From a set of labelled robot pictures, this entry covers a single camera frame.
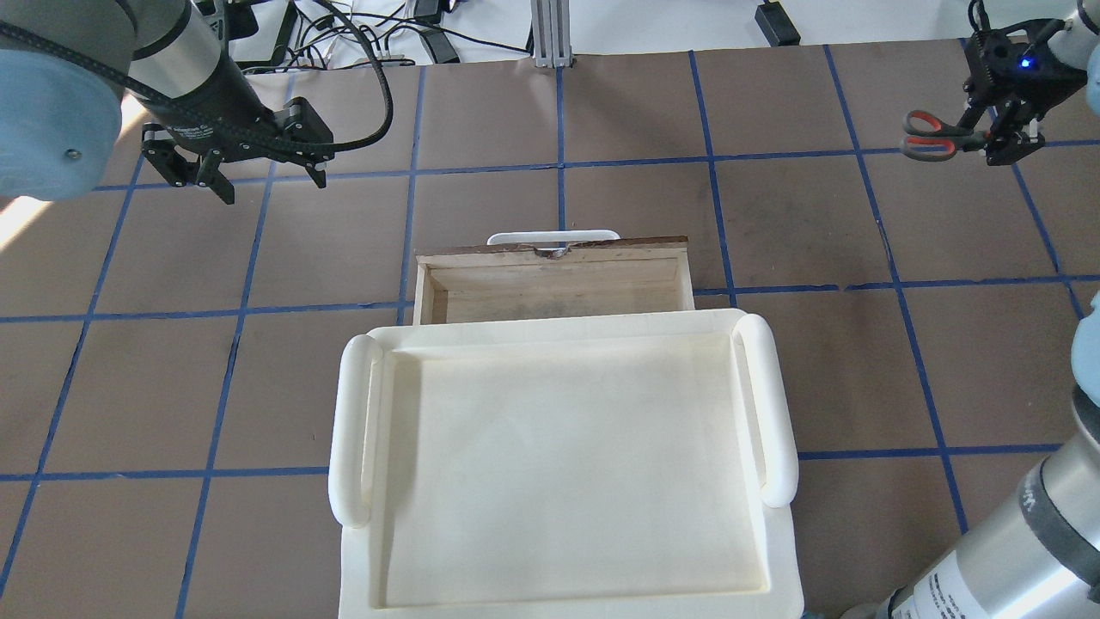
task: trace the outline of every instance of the cable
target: cable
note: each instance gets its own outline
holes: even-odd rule
[[[416,60],[413,58],[388,58],[380,59],[383,65],[396,65],[396,66],[416,66]],[[241,69],[244,75],[266,75],[270,73],[298,73],[302,70],[346,70],[349,68],[359,68],[371,64],[371,60],[361,60],[355,64],[338,67],[323,67],[323,66],[312,66],[312,65],[301,65],[301,66],[286,66],[286,65],[267,65],[267,66],[251,66],[245,69]]]
[[[382,46],[385,48],[385,51],[387,51],[387,52],[389,51],[389,37],[393,36],[395,33],[400,32],[403,30],[411,30],[413,32],[417,33],[420,36],[420,38],[424,38],[424,31],[421,31],[420,29],[416,27],[415,25],[407,24],[407,23],[399,23],[399,24],[395,25],[394,27],[391,27],[389,30],[387,30],[386,34],[383,35]]]
[[[978,18],[975,19],[974,10],[975,7],[978,8]],[[966,16],[970,21],[970,27],[975,32],[989,32],[989,13],[986,12],[986,1],[985,0],[970,0],[970,3],[966,8]]]
[[[410,20],[410,19],[405,19],[405,18],[387,16],[387,15],[383,15],[383,14],[380,14],[380,13],[361,13],[361,12],[355,12],[355,13],[349,13],[349,15],[354,16],[354,18],[382,19],[383,22],[394,21],[394,22],[399,22],[399,23],[403,23],[403,24],[419,25],[419,26],[424,26],[424,27],[426,27],[428,30],[436,30],[436,31],[439,31],[439,32],[446,32],[447,34],[451,34],[453,36],[458,36],[459,38],[465,38],[466,41],[470,41],[471,43],[477,43],[479,45],[488,45],[490,47],[499,47],[501,49],[508,49],[510,52],[519,52],[520,54],[529,55],[528,52],[527,52],[527,49],[524,49],[522,47],[516,47],[514,45],[507,45],[505,43],[497,43],[495,41],[485,41],[484,38],[477,38],[477,37],[474,37],[474,36],[470,36],[469,34],[463,34],[461,32],[451,30],[449,27],[443,27],[441,25],[435,25],[435,24],[429,24],[429,23],[421,23],[421,22],[418,22],[416,20]]]
[[[344,15],[332,5],[329,0],[312,0],[314,2],[324,7],[329,12],[337,16],[341,22],[350,27],[355,38],[363,46],[363,51],[366,52],[366,56],[370,59],[371,66],[374,68],[374,73],[378,78],[378,86],[382,89],[382,98],[386,104],[386,117],[383,119],[382,124],[378,129],[365,137],[359,140],[352,140],[350,142],[299,142],[297,140],[287,140],[285,137],[272,137],[257,133],[251,129],[243,126],[237,126],[230,124],[221,118],[212,118],[205,113],[197,112],[186,106],[177,103],[174,99],[167,95],[152,88],[151,86],[138,81],[136,79],[123,74],[122,71],[110,67],[96,58],[81,54],[75,49],[55,43],[43,36],[20,27],[15,24],[9,23],[7,21],[0,20],[0,34],[8,36],[9,38],[14,38],[21,43],[25,43],[32,47],[42,49],[53,56],[57,56],[66,62],[70,62],[81,68],[90,70],[96,75],[109,79],[120,86],[124,86],[138,95],[141,95],[145,99],[153,101],[157,104],[164,106],[165,108],[179,113],[191,121],[206,124],[217,131],[223,132],[227,135],[241,140],[245,143],[255,144],[257,146],[263,146],[276,152],[284,153],[317,153],[317,154],[334,154],[338,152],[351,151],[355,148],[361,148],[363,146],[369,146],[378,140],[381,140],[394,121],[394,99],[393,95],[389,92],[389,84],[386,81],[386,75],[382,70],[382,63],[378,62],[377,56],[374,55],[374,49],[371,46],[371,42],[366,36],[360,32],[355,24],[350,18]]]

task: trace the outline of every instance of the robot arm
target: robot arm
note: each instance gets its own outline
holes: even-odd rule
[[[955,125],[932,117],[932,131],[911,123],[912,118],[927,120],[931,114],[911,112],[904,125],[910,136],[902,144],[906,155],[944,161],[956,150],[985,150],[989,165],[1009,165],[1043,147],[1046,139],[1040,121],[1082,87],[1100,114],[1100,0],[1077,0],[1077,10],[1065,20],[1028,20],[1001,29],[990,26],[982,0],[971,0],[968,13],[975,32],[965,45],[970,69],[964,85],[967,109]],[[1026,41],[1013,41],[1014,36]],[[992,125],[976,132],[989,108],[996,110]],[[913,145],[936,145],[947,152],[930,155]]]
[[[261,103],[190,0],[0,0],[0,192],[61,199],[90,190],[118,134],[123,86],[157,120],[142,130],[142,154],[170,185],[207,186],[232,203],[218,166],[268,157],[301,165],[323,187],[328,159],[378,141],[393,120],[381,65],[360,42],[386,118],[367,137],[332,143],[305,98],[279,111]]]

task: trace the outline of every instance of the blue tape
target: blue tape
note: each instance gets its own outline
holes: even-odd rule
[[[734,268],[729,262],[729,246],[726,240],[726,218],[722,210],[722,191],[718,189],[718,169],[715,167],[714,144],[711,140],[711,121],[706,113],[706,98],[703,96],[703,82],[698,77],[698,63],[695,52],[688,52],[691,65],[691,78],[695,85],[695,99],[698,102],[698,117],[703,124],[703,142],[706,145],[706,168],[711,177],[711,197],[714,200],[714,218],[718,232],[718,248],[722,252],[722,268],[726,275],[726,288],[729,294],[729,306],[737,307],[737,291],[734,281]]]
[[[883,246],[887,252],[887,262],[890,266],[890,279],[898,296],[898,306],[901,308],[902,322],[905,325],[905,335],[909,338],[910,349],[913,353],[913,362],[916,365],[916,375],[921,383],[921,390],[924,393],[925,406],[928,410],[928,420],[932,422],[932,431],[936,438],[936,446],[939,460],[944,466],[944,477],[947,480],[947,489],[952,496],[952,504],[955,507],[955,518],[958,521],[959,531],[966,533],[969,529],[966,518],[966,510],[963,508],[963,498],[959,495],[958,484],[955,480],[955,471],[952,466],[950,453],[947,451],[947,442],[944,439],[944,431],[939,423],[939,413],[936,410],[936,402],[932,396],[932,386],[928,383],[927,372],[924,366],[924,358],[921,355],[921,346],[916,341],[916,330],[913,328],[913,319],[909,312],[909,302],[905,299],[905,290],[901,285],[901,277],[898,274],[898,265],[894,263],[893,252],[890,248],[890,237],[887,234],[886,225],[882,222],[882,213],[879,210],[878,199],[875,196],[875,188],[871,186],[871,177],[867,172],[867,162],[864,161],[862,151],[859,147],[859,137],[856,134],[856,125],[851,119],[851,111],[848,109],[848,101],[844,96],[844,87],[840,84],[840,76],[833,59],[833,52],[828,45],[824,45],[825,60],[828,64],[829,75],[833,77],[833,86],[836,88],[837,99],[840,101],[840,111],[844,112],[844,122],[848,128],[848,135],[851,137],[851,145],[856,151],[856,162],[859,164],[859,174],[864,179],[864,188],[867,191],[867,200],[875,215],[875,222],[879,226],[882,235]]]
[[[12,534],[11,545],[8,548],[8,556],[4,559],[2,571],[0,571],[0,598],[3,597],[3,592],[8,586],[8,578],[11,576],[11,566],[15,561],[15,553],[19,552],[19,543],[22,540],[23,531],[26,528],[26,519],[31,513],[31,506],[34,504],[34,496],[37,493],[38,478],[45,472],[46,461],[50,458],[50,450],[53,447],[54,438],[57,435],[57,428],[62,421],[62,412],[65,410],[65,402],[68,400],[69,389],[73,386],[73,377],[76,375],[76,367],[80,362],[80,353],[84,351],[84,344],[88,339],[88,330],[91,328],[91,316],[96,313],[96,303],[99,302],[99,295],[103,290],[103,281],[107,280],[107,272],[111,266],[111,259],[114,257],[114,251],[118,248],[119,236],[122,234],[122,225],[125,222],[127,213],[130,211],[130,202],[134,195],[134,185],[138,183],[138,176],[141,174],[143,162],[144,157],[138,157],[138,162],[134,164],[133,174],[130,176],[130,186],[122,198],[119,217],[114,221],[114,230],[111,232],[111,240],[103,255],[103,264],[100,266],[99,276],[96,278],[96,287],[91,292],[91,298],[88,300],[88,312],[80,328],[80,338],[77,339],[76,349],[73,351],[73,360],[65,372],[65,380],[62,383],[62,390],[57,397],[57,406],[54,407],[54,414],[50,420],[50,429],[46,431],[45,442],[42,445],[42,451],[38,453],[38,463],[31,479],[26,498],[23,500],[23,509],[20,511],[19,521],[15,523],[15,532]]]

